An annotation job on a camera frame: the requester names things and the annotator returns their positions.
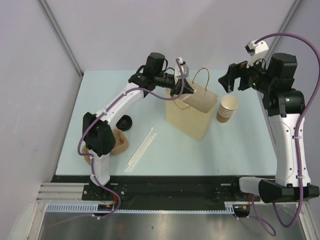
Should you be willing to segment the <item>kraft paper takeout bag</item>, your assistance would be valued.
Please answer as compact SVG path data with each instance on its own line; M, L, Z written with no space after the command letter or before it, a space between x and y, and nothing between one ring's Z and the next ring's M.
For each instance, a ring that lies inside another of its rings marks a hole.
M195 93L184 94L178 99L167 101L165 119L184 134L200 141L211 125L219 96L211 92L207 86L195 83L195 79L188 80L187 83Z

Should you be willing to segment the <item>brown pulp cup carrier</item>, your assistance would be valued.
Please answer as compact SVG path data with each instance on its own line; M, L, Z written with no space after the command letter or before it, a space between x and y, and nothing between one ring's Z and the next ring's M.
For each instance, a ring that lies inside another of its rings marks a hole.
M115 128L112 130L113 136L115 138L115 146L113 147L112 151L110 152L111 155L119 155L120 153L125 152L128 147L129 147L129 142L128 139L126 138L125 134L123 131ZM84 145L82 147L81 152L83 154L88 154L89 150L87 147ZM91 160L88 155L84 156L84 160L91 165Z

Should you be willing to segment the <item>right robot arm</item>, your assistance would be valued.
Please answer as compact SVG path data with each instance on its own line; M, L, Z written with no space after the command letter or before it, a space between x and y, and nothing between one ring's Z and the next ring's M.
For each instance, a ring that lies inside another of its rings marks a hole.
M298 159L295 141L304 149L303 127L296 123L305 109L301 91L293 88L297 58L288 53L272 55L268 67L262 59L252 66L247 61L232 63L224 76L218 79L227 93L234 90L235 79L240 79L238 90L252 88L262 93L262 103L273 130L277 159L275 179L241 177L230 188L231 196L242 201L248 194L257 195L264 203L297 202L299 197L309 200L320 195L320 188L311 183L304 154L301 153L301 178L298 177Z

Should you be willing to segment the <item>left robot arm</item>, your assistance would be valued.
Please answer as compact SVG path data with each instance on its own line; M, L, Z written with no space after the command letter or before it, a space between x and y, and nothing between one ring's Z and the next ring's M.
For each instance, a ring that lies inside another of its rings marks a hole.
M84 143L87 153L77 150L80 156L88 156L91 164L91 181L95 184L93 194L100 200L110 196L109 156L116 145L113 129L124 113L144 99L148 94L165 101L173 101L183 94L194 93L188 84L189 67L182 57L175 60L173 74L163 68L166 57L158 52L152 52L146 63L129 78L128 83L119 95L107 106L92 114L87 112L83 116L82 136L80 143Z

